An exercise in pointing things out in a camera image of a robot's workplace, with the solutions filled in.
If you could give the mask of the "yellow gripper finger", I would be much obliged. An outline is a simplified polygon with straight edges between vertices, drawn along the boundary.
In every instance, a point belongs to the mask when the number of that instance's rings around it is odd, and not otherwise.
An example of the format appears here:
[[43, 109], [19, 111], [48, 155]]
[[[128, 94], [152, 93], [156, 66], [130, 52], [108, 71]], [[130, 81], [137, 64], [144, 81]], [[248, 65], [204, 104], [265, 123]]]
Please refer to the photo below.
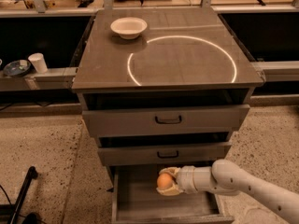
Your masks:
[[170, 188], [166, 188], [166, 189], [157, 188], [156, 190], [158, 191], [159, 194], [163, 196], [177, 196], [183, 192], [183, 190], [180, 189], [178, 185], [173, 185]]
[[167, 167], [167, 168], [163, 168], [159, 174], [169, 174], [172, 177], [177, 177], [178, 176], [178, 172], [180, 171], [179, 168], [177, 167]]

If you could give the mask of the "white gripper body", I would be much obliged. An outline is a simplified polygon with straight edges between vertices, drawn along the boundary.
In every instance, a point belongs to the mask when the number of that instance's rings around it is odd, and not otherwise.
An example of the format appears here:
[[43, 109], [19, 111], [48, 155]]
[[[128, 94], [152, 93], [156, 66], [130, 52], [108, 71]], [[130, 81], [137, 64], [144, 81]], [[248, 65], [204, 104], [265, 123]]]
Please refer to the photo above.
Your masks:
[[181, 192], [187, 194], [197, 193], [193, 181], [194, 169], [194, 166], [184, 166], [179, 169], [176, 181]]

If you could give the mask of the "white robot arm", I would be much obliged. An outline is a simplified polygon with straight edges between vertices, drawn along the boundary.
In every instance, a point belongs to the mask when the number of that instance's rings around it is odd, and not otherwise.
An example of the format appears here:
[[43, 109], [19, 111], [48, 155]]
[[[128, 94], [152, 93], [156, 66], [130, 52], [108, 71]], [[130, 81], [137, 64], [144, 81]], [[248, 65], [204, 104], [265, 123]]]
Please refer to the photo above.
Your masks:
[[157, 191], [163, 196], [207, 191], [220, 195], [244, 192], [290, 224], [299, 224], [299, 195], [266, 182], [227, 160], [207, 167], [167, 167], [159, 172]]

